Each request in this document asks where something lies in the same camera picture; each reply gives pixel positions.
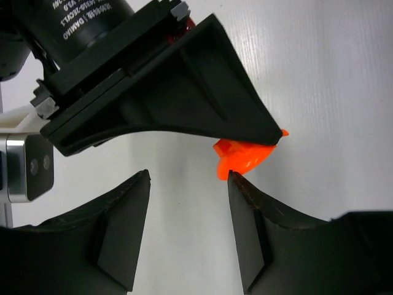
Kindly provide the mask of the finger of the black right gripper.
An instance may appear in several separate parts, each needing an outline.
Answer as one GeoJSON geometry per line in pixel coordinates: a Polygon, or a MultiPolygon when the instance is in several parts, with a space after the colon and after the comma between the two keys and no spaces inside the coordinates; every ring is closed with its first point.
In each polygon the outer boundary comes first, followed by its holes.
{"type": "Polygon", "coordinates": [[[126,82],[124,133],[169,131],[272,146],[282,131],[209,15],[126,82]]]}

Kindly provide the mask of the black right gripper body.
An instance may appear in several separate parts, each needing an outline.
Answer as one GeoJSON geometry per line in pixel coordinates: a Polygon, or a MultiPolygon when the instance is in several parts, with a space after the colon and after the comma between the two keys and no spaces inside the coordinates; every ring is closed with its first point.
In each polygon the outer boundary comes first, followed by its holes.
{"type": "Polygon", "coordinates": [[[42,134],[65,156],[124,134],[115,113],[126,82],[193,22],[184,1],[43,1],[34,33],[45,77],[33,105],[48,119],[42,134]]]}

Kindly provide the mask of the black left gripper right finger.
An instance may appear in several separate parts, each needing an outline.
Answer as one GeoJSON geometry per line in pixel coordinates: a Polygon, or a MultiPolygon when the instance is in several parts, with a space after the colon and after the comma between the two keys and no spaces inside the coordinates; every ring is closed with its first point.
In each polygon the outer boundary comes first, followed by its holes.
{"type": "Polygon", "coordinates": [[[324,221],[237,172],[228,200],[244,294],[391,294],[392,212],[324,221]]]}

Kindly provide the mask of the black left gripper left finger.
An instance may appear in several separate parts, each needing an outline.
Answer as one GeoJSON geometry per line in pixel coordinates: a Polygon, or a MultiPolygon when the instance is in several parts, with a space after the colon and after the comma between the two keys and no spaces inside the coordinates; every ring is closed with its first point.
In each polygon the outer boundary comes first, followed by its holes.
{"type": "Polygon", "coordinates": [[[2,294],[126,294],[133,290],[150,196],[137,172],[39,225],[1,228],[2,294]]]}

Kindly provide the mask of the orange round lego piece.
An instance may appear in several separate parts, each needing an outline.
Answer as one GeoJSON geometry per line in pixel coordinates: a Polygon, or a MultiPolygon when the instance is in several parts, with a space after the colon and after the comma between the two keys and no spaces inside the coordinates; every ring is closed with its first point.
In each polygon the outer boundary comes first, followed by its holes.
{"type": "Polygon", "coordinates": [[[265,161],[277,148],[278,144],[262,145],[242,141],[220,139],[213,146],[219,157],[216,175],[226,181],[230,171],[244,175],[265,161]]]}

